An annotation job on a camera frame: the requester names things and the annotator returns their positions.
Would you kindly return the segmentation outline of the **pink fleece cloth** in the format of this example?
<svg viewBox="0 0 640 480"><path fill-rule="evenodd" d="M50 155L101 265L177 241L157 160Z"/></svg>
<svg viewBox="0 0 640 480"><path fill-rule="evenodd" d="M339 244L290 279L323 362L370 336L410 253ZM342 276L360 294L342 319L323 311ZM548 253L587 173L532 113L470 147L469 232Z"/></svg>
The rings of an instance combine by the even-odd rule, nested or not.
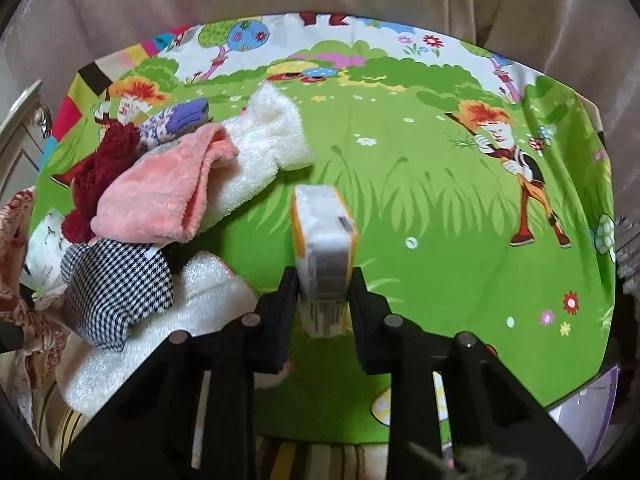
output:
<svg viewBox="0 0 640 480"><path fill-rule="evenodd" d="M124 243L186 243L207 205L209 173L231 165L238 148L221 124L206 124L141 157L105 190L93 233Z"/></svg>

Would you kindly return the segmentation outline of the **striped beige blanket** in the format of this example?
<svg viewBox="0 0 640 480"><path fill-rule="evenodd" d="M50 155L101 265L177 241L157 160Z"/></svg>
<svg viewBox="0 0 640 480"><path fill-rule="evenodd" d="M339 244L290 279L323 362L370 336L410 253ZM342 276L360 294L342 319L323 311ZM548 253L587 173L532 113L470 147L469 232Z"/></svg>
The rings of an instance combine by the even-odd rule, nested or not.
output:
<svg viewBox="0 0 640 480"><path fill-rule="evenodd" d="M91 418L67 405L56 382L40 388L32 401L32 429L56 466ZM261 479L384 479L388 445L337 445L257 438Z"/></svg>

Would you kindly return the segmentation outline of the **white ornate cabinet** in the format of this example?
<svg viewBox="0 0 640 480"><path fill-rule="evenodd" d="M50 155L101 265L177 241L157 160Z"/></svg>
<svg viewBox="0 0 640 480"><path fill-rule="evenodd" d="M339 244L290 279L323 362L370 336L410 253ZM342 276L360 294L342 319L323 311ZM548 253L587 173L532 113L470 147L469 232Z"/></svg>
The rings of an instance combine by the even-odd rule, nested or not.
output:
<svg viewBox="0 0 640 480"><path fill-rule="evenodd" d="M22 92L2 122L0 136L1 203L35 184L46 141L51 136L52 115L41 97L42 81Z"/></svg>

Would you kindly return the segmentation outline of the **black white checkered cloth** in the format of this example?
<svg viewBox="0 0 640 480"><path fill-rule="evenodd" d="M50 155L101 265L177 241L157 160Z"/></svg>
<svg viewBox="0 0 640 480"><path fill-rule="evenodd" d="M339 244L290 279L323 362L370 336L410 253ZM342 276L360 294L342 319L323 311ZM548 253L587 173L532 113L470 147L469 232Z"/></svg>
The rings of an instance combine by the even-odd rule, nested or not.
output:
<svg viewBox="0 0 640 480"><path fill-rule="evenodd" d="M67 248L61 274L65 324L93 347L121 352L131 327L174 304L174 281L160 249L102 238Z"/></svg>

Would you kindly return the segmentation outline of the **cream fluffy towel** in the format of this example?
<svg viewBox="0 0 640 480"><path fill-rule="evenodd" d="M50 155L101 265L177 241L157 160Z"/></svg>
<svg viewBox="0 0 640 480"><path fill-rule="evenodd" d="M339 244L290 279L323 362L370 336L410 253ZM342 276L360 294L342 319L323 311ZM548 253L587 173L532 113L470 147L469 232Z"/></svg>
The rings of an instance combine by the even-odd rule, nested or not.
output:
<svg viewBox="0 0 640 480"><path fill-rule="evenodd" d="M243 114L222 125L239 154L229 165L210 170L200 232L268 188L279 172L314 163L297 106L270 82L260 84Z"/></svg>

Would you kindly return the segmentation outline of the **beige satin curtain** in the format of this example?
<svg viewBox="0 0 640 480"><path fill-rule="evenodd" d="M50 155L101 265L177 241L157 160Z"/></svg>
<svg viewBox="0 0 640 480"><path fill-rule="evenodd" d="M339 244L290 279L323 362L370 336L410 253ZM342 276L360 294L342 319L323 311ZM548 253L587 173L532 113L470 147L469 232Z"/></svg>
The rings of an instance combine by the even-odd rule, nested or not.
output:
<svg viewBox="0 0 640 480"><path fill-rule="evenodd" d="M620 186L639 174L639 18L628 0L23 0L1 36L1 101L35 79L60 104L75 70L189 23L343 12L472 40L558 78L600 108Z"/></svg>

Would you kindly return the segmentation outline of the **dark red knitted item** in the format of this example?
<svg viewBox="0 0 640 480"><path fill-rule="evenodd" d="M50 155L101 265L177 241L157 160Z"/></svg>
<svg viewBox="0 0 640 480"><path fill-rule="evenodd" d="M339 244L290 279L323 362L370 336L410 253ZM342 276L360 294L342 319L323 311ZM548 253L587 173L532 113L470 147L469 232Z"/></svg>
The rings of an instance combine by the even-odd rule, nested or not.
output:
<svg viewBox="0 0 640 480"><path fill-rule="evenodd" d="M62 222L62 234L71 243L94 237L90 223L105 190L137 159L140 132L131 122L112 122L98 148L87 156L72 179L74 209Z"/></svg>

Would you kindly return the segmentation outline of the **pale green tissue pack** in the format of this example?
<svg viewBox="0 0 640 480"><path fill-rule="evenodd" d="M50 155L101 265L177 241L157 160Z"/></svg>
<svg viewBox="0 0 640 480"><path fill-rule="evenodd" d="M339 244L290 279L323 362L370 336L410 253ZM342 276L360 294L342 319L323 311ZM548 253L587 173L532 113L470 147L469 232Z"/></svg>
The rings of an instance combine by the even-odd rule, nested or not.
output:
<svg viewBox="0 0 640 480"><path fill-rule="evenodd" d="M50 209L29 237L25 266L38 294L63 284L61 263L70 246L62 234L63 220L62 214Z"/></svg>

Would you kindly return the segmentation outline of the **white fluffy mitten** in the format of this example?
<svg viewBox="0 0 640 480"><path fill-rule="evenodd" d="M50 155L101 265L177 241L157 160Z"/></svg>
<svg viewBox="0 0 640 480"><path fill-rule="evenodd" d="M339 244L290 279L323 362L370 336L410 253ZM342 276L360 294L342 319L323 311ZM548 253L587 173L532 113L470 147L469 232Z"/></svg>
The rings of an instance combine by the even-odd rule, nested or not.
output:
<svg viewBox="0 0 640 480"><path fill-rule="evenodd" d="M254 290L210 252L198 252L174 277L174 298L168 310L134 324L121 352L93 347L77 335L67 339L55 380L70 408L95 415L171 333L218 332L252 312L258 301Z"/></svg>

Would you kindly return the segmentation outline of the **green cartoon print cloth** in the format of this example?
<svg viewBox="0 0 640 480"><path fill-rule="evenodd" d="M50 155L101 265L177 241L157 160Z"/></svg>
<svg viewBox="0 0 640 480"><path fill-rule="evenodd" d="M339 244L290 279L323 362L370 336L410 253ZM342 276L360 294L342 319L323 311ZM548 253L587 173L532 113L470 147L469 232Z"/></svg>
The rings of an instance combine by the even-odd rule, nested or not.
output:
<svg viewBox="0 0 640 480"><path fill-rule="evenodd" d="M279 14L194 26L91 88L78 75L34 211L69 212L61 181L102 119L197 98L224 120L263 82L299 110L314 163L205 220L190 252L256 292L293 260L290 199L332 184L359 231L368 287L424 330L470 330L544 405L597 374L614 304L612 171L577 93L456 38L370 18Z"/></svg>

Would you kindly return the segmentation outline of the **purple floral sock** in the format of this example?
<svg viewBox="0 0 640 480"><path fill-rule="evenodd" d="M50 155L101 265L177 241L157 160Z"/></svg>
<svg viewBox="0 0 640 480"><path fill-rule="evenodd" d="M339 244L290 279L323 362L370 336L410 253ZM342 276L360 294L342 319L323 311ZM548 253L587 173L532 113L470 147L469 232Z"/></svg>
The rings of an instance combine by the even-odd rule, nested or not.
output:
<svg viewBox="0 0 640 480"><path fill-rule="evenodd" d="M195 131L208 121L208 101L204 98L164 108L139 126L139 150L146 152Z"/></svg>

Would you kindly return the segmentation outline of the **orange white tissue pack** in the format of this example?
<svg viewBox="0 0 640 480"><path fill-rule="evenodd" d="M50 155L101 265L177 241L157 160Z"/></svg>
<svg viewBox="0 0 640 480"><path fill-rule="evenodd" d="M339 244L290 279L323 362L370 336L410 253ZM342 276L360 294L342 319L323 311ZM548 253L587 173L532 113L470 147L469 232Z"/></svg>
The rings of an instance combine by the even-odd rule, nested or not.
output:
<svg viewBox="0 0 640 480"><path fill-rule="evenodd" d="M342 336L358 245L355 220L334 186L300 184L292 195L291 222L303 328L314 338Z"/></svg>

